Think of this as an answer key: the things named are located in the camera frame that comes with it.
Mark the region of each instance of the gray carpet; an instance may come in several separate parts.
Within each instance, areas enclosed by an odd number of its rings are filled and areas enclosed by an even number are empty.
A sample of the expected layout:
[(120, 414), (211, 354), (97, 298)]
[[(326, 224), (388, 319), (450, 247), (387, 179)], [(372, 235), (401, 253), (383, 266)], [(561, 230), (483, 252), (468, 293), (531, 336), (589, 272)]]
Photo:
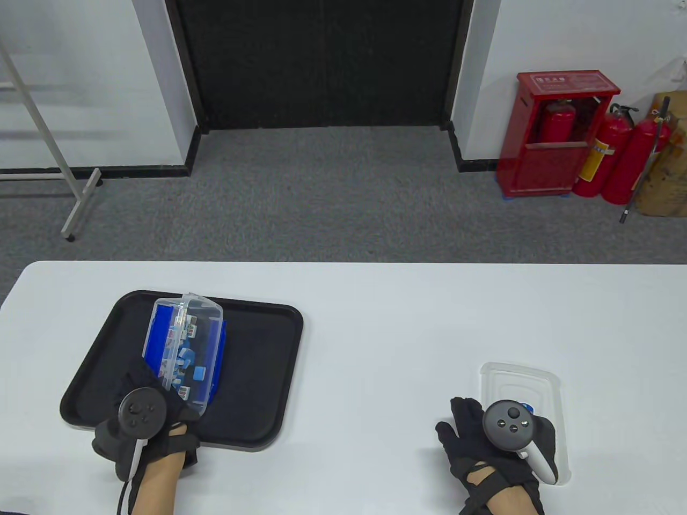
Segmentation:
[(236, 130), (189, 179), (97, 190), (75, 243), (64, 183), (0, 183), (0, 301), (37, 260), (686, 263), (687, 220), (600, 199), (504, 202), (437, 128)]

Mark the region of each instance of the white table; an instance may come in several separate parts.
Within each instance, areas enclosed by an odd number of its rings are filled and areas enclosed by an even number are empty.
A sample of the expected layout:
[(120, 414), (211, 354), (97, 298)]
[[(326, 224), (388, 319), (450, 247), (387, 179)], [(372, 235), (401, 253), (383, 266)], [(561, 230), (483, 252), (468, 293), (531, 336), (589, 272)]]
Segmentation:
[(434, 424), (487, 361), (563, 383), (572, 480), (549, 514), (687, 511), (685, 266), (39, 262), (0, 308), (0, 509), (113, 513), (120, 483), (58, 405), (113, 304), (137, 289), (295, 306), (282, 432), (215, 448), (178, 514), (458, 513)]

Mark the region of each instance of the blue block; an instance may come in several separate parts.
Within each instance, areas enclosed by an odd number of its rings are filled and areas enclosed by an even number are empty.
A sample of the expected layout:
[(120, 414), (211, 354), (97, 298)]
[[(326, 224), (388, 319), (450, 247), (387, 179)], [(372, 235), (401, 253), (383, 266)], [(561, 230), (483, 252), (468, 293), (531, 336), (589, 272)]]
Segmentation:
[(205, 367), (196, 367), (193, 371), (193, 380), (202, 381), (205, 379)]
[(179, 351), (179, 358), (183, 359), (184, 362), (188, 361), (188, 365), (184, 365), (184, 368), (188, 368), (196, 362), (196, 353), (188, 347), (184, 347)]

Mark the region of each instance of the clear plastic container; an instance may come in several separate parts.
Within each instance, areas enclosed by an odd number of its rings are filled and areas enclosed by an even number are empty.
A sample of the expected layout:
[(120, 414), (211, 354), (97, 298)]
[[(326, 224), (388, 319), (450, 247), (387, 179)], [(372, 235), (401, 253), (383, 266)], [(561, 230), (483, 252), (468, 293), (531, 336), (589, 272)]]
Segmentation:
[(561, 380), (550, 372), (508, 363), (485, 363), (480, 373), (484, 409), (498, 400), (514, 400), (551, 421), (556, 429), (556, 484), (565, 485), (572, 474), (567, 459)]
[(216, 387), (223, 317), (217, 303), (192, 293), (158, 299), (143, 348), (143, 357), (162, 386), (174, 388), (201, 415)]

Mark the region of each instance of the black doorway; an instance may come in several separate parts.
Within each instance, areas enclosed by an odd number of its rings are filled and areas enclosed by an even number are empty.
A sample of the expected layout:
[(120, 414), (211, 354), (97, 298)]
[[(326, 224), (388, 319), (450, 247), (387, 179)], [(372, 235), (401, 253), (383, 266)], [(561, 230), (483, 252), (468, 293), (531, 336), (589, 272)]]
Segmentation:
[(460, 0), (171, 2), (209, 129), (447, 121)]

